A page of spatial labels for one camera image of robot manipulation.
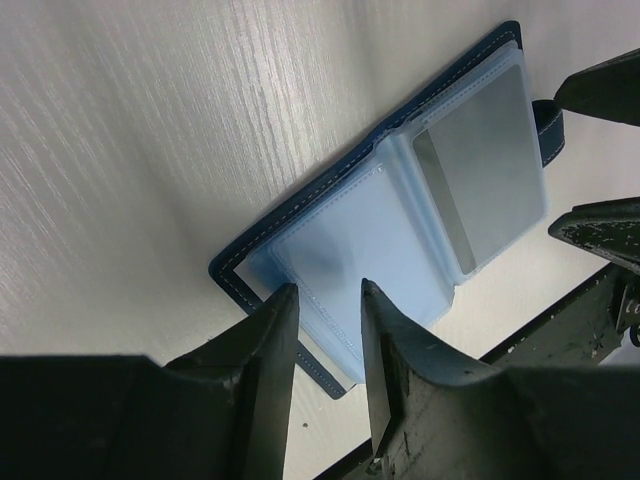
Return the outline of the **blue leather card holder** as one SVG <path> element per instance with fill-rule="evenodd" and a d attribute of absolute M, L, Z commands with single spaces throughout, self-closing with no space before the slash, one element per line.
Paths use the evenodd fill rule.
<path fill-rule="evenodd" d="M 360 285 L 423 327 L 547 214 L 563 114 L 532 98 L 508 20 L 225 247 L 214 282 L 244 311 L 297 285 L 297 364 L 330 397 L 365 380 Z"/>

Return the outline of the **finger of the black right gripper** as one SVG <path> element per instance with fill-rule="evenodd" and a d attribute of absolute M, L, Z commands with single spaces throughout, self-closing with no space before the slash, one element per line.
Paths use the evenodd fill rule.
<path fill-rule="evenodd" d="M 575 206 L 549 226 L 548 234 L 639 274 L 638 197 Z"/>
<path fill-rule="evenodd" d="M 623 123 L 639 124 L 639 50 L 574 73 L 554 100 L 564 110 Z"/>

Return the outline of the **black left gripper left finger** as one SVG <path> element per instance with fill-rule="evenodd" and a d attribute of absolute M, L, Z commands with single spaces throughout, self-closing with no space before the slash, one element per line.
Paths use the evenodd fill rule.
<path fill-rule="evenodd" d="M 145 356 L 5 356 L 5 479 L 279 479 L 299 299 L 256 311 L 166 365 Z"/>

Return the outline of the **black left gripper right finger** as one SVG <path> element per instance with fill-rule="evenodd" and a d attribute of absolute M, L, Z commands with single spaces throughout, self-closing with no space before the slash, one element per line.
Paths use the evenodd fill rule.
<path fill-rule="evenodd" d="M 635 479 L 635 366 L 495 368 L 361 284 L 373 453 L 387 479 Z"/>

